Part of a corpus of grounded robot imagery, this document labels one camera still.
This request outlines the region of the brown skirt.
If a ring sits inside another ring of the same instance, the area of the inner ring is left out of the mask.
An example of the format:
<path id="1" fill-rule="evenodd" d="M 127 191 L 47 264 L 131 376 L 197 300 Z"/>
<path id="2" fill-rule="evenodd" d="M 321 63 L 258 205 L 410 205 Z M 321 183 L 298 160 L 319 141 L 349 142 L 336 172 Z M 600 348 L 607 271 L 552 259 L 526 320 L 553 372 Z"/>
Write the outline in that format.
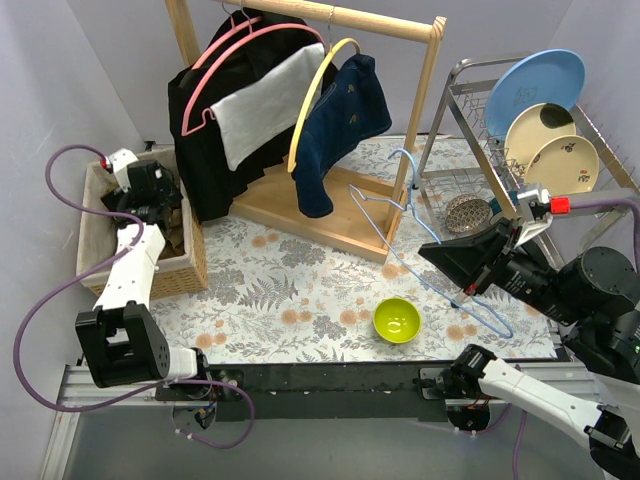
<path id="1" fill-rule="evenodd" d="M 157 225 L 165 239 L 161 259 L 181 256 L 185 253 L 182 222 L 182 194 L 124 192 L 120 187 L 101 196 L 103 205 L 111 212 L 134 215 L 144 223 Z"/>

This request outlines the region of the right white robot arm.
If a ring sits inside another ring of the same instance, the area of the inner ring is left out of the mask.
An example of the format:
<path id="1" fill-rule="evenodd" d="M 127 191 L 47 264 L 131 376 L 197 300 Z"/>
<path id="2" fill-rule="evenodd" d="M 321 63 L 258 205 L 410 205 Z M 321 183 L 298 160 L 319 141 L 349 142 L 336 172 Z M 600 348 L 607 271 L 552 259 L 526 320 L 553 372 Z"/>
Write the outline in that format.
<path id="1" fill-rule="evenodd" d="M 463 293 L 496 286 L 568 328 L 563 345 L 613 397 L 582 401 L 499 359 L 476 344 L 423 386 L 442 394 L 505 400 L 573 438 L 617 479 L 639 476 L 639 273 L 622 253 L 593 247 L 555 269 L 523 228 L 501 219 L 465 238 L 424 244 L 422 258 Z"/>

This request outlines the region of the black garment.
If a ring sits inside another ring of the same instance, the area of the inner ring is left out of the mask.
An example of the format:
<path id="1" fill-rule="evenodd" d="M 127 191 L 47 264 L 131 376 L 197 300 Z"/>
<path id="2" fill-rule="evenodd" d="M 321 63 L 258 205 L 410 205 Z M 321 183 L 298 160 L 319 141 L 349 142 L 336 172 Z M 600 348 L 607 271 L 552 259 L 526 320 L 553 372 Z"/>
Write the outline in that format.
<path id="1" fill-rule="evenodd" d="M 228 168 L 220 129 L 215 117 L 195 133 L 174 139 L 179 173 L 200 221 L 228 214 L 233 200 L 264 177 L 266 171 L 283 163 L 289 153 L 294 126 L 268 141 L 244 160 L 237 170 Z"/>

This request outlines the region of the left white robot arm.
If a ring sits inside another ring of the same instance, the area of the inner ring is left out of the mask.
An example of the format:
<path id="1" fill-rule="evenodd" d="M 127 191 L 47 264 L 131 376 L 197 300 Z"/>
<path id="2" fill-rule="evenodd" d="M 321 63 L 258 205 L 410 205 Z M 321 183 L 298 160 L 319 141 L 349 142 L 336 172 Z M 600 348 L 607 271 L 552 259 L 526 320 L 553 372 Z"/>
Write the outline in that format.
<path id="1" fill-rule="evenodd" d="M 182 194 L 172 172 L 156 160 L 129 164 L 109 160 L 120 192 L 115 212 L 118 259 L 93 309 L 81 312 L 75 330 L 95 384 L 100 388 L 151 380 L 178 381 L 193 400 L 213 386 L 201 352 L 172 347 L 149 311 L 165 232 Z"/>

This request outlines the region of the yellow hanger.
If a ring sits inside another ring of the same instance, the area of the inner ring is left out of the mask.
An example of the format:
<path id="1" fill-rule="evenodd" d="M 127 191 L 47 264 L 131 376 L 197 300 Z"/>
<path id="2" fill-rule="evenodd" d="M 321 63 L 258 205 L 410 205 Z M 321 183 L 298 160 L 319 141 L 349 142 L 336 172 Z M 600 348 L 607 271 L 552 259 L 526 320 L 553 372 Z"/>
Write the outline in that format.
<path id="1" fill-rule="evenodd" d="M 321 90 L 321 84 L 322 84 L 326 70 L 334 60 L 334 57 L 337 55 L 337 53 L 347 45 L 352 45 L 355 49 L 356 54 L 361 53 L 360 43 L 351 37 L 346 37 L 340 40 L 336 45 L 333 44 L 333 37 L 331 34 L 331 25 L 332 25 L 333 16 L 336 9 L 337 9 L 337 6 L 333 6 L 328 16 L 327 30 L 329 33 L 329 40 L 330 40 L 329 49 L 325 54 L 324 59 L 320 63 L 318 69 L 316 70 L 314 77 L 312 78 L 312 81 L 309 85 L 305 98 L 302 102 L 301 109 L 300 109 L 300 112 L 295 124 L 295 128 L 293 131 L 290 148 L 289 148 L 289 154 L 287 157 L 287 166 L 286 166 L 287 172 L 289 174 L 292 174 L 295 171 L 296 155 L 297 155 L 299 141 L 302 135 L 302 130 L 306 122 L 306 119 L 308 118 L 308 115 L 311 112 L 312 103 L 316 96 L 316 93 Z"/>

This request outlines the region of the navy blue denim garment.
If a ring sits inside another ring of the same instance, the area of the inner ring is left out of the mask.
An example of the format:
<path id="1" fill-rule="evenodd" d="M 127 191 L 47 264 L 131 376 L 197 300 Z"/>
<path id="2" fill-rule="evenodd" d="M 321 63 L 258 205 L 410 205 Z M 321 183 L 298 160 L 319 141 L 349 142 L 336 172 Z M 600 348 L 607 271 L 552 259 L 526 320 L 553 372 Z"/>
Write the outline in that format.
<path id="1" fill-rule="evenodd" d="M 386 132 L 391 125 L 375 59 L 352 56 L 302 128 L 292 174 L 300 212 L 312 219 L 331 214 L 333 202 L 324 187 L 329 170 L 361 141 Z"/>

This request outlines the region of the pink hanger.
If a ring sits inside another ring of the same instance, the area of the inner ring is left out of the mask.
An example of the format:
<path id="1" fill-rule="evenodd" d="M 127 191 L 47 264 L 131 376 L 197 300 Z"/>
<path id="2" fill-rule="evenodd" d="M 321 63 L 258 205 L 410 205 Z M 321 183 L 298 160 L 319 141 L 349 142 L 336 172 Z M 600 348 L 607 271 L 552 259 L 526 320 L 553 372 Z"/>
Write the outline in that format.
<path id="1" fill-rule="evenodd" d="M 172 132 L 185 137 L 202 129 L 214 118 L 214 103 L 308 45 L 325 51 L 320 33 L 300 18 L 251 8 L 233 12 L 200 58 L 170 82 Z"/>

